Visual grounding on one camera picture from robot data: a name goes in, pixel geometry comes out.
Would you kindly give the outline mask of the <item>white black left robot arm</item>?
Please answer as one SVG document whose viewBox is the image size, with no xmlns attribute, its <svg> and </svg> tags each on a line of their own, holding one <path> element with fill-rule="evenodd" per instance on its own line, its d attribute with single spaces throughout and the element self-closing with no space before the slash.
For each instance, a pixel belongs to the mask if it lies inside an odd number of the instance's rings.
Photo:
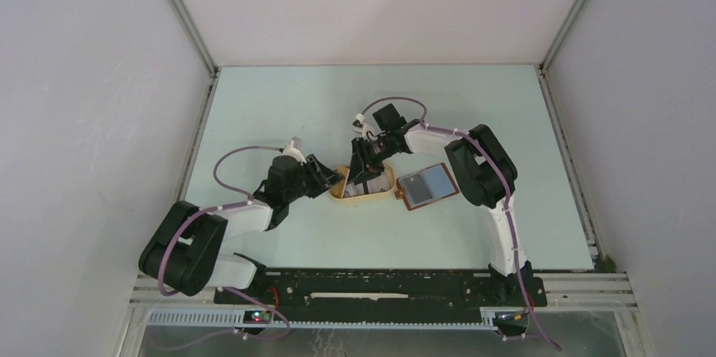
<svg viewBox="0 0 716 357">
<path fill-rule="evenodd" d="M 267 292 L 259 275 L 265 267 L 238 253 L 224 254 L 229 239 L 277 228 L 290 205 L 316 198 L 339 184 L 343 175 L 312 154 L 303 154 L 297 139 L 276 148 L 267 176 L 244 201 L 200 208 L 175 202 L 143 249 L 138 269 L 156 279 L 164 296 L 194 296 L 207 286 L 231 287 L 246 303 L 257 303 Z"/>
</svg>

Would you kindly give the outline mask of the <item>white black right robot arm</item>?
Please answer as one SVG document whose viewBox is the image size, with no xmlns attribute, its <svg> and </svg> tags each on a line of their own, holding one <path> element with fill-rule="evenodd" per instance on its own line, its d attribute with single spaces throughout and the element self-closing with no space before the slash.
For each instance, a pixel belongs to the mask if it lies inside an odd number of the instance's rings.
<svg viewBox="0 0 716 357">
<path fill-rule="evenodd" d="M 518 237 L 513 196 L 518 171 L 493 131 L 480 124 L 468 131 L 434 126 L 421 116 L 407 121 L 392 103 L 373 113 L 375 126 L 359 112 L 352 122 L 359 134 L 351 142 L 347 182 L 361 184 L 379 177 L 384 162 L 396 154 L 446 155 L 452 175 L 464 198 L 485 208 L 492 221 L 492 253 L 488 264 L 496 301 L 511 305 L 520 299 L 531 277 L 531 266 Z"/>
</svg>

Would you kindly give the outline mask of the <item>brown leather card holder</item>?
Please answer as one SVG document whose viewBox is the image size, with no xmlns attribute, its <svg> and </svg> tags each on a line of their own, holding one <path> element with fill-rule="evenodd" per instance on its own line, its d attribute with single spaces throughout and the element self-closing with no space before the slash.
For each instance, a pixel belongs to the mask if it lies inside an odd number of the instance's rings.
<svg viewBox="0 0 716 357">
<path fill-rule="evenodd" d="M 445 163 L 401 176 L 396 180 L 396 187 L 395 197 L 409 211 L 459 194 L 458 184 Z"/>
</svg>

